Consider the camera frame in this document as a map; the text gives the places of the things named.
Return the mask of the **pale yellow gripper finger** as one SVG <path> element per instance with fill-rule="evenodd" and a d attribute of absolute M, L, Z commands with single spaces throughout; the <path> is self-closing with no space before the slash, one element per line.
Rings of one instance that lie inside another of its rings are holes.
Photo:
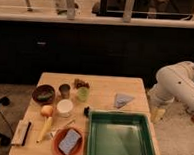
<path fill-rule="evenodd" d="M 154 107 L 151 109 L 151 120 L 153 123 L 157 123 L 165 114 L 165 109 Z"/>

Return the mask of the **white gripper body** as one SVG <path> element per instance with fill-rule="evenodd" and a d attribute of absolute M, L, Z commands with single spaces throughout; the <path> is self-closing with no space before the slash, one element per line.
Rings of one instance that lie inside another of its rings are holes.
<path fill-rule="evenodd" d="M 152 107 L 166 107 L 174 101 L 173 95 L 159 84 L 155 84 L 148 91 L 147 96 Z"/>

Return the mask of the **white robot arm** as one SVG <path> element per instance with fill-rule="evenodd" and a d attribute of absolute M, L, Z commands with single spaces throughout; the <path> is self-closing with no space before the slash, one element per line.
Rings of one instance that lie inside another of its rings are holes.
<path fill-rule="evenodd" d="M 174 100 L 187 105 L 194 122 L 194 63 L 184 61 L 158 69 L 156 83 L 147 93 L 151 121 L 156 123 Z"/>

